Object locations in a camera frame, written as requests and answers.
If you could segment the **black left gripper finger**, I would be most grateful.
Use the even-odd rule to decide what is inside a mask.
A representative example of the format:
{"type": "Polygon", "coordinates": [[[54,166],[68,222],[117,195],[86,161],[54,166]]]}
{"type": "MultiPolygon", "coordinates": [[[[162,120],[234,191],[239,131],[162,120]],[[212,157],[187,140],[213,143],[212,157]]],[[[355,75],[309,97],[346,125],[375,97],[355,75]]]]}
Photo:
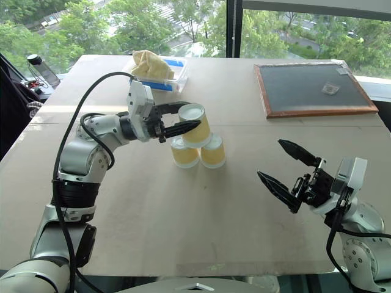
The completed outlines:
{"type": "Polygon", "coordinates": [[[158,105],[158,112],[161,115],[165,114],[177,114],[179,109],[185,105],[189,104],[186,101],[176,101],[171,103],[164,103],[158,105]]]}
{"type": "Polygon", "coordinates": [[[175,137],[186,134],[189,131],[192,131],[198,125],[201,124],[200,120],[189,120],[189,121],[181,121],[173,126],[169,126],[163,129],[164,137],[175,137]]]}

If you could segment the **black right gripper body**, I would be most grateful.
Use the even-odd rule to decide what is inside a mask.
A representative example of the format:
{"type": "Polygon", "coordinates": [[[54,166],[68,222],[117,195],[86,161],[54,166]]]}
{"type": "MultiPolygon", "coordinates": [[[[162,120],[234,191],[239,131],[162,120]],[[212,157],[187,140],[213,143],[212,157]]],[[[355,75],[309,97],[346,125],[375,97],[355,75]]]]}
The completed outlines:
{"type": "Polygon", "coordinates": [[[325,159],[317,158],[312,175],[307,173],[296,180],[291,194],[298,201],[297,208],[300,208],[302,203],[317,208],[331,198],[334,178],[324,171],[325,165],[325,159]]]}

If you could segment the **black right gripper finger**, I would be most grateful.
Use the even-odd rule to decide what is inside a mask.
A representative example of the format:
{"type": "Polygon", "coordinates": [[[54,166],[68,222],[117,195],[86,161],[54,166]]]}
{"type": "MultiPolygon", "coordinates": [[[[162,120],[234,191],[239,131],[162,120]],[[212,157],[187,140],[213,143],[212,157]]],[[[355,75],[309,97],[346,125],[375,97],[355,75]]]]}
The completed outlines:
{"type": "Polygon", "coordinates": [[[284,151],[289,154],[293,159],[301,161],[306,166],[318,167],[321,163],[320,157],[314,156],[297,143],[285,139],[279,139],[278,143],[284,149],[284,151]]]}
{"type": "Polygon", "coordinates": [[[257,175],[265,187],[292,212],[296,214],[301,206],[301,202],[291,193],[287,186],[261,171],[257,175]]]}

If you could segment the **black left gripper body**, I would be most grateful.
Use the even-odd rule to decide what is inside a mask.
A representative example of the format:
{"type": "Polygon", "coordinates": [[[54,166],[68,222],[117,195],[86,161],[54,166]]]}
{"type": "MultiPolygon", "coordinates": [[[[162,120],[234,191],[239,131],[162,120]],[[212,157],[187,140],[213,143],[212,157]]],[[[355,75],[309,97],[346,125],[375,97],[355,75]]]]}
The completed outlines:
{"type": "Polygon", "coordinates": [[[145,120],[147,132],[152,139],[158,139],[160,143],[166,142],[165,126],[162,121],[162,113],[159,106],[153,106],[145,120]]]}

